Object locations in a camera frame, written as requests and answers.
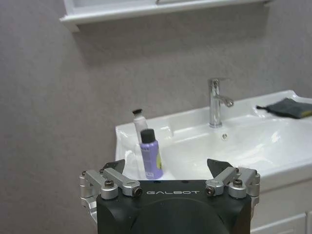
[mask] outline faucet handle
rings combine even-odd
[[[223,81],[223,80],[229,80],[230,78],[228,77],[214,77],[214,78],[209,78],[208,81]]]
[[[226,77],[215,77],[215,78],[209,78],[208,79],[208,84],[209,86],[213,87],[213,86],[219,86],[219,82],[220,81],[224,81],[224,80],[229,80],[230,78],[226,78]]]

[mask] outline sink overflow hole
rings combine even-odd
[[[226,133],[222,134],[222,140],[227,140],[228,139],[228,135]]]

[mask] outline silver metal bracket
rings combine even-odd
[[[238,178],[238,176],[239,174],[237,168],[227,167],[214,179],[206,180],[206,194],[208,196],[218,196],[223,194],[224,186],[230,181]]]
[[[137,197],[142,194],[140,182],[132,180],[113,168],[101,170],[101,173],[95,170],[83,172],[79,176],[80,199],[91,218],[97,223],[97,196],[105,200],[114,199],[118,196],[118,188],[122,189],[125,196]]]
[[[254,207],[259,203],[260,174],[249,168],[227,167],[214,179],[205,182],[207,196],[218,196],[223,194],[224,186],[229,187],[229,195],[235,199],[245,198],[249,195],[252,199],[252,213]]]

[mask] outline white shelf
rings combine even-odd
[[[64,0],[67,15],[60,21],[78,32],[78,25],[84,23],[258,1],[266,0]]]

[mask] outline purple bottle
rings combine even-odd
[[[161,159],[159,154],[158,141],[155,139],[153,129],[141,131],[142,143],[141,152],[143,156],[145,176],[148,179],[158,179],[162,177]]]

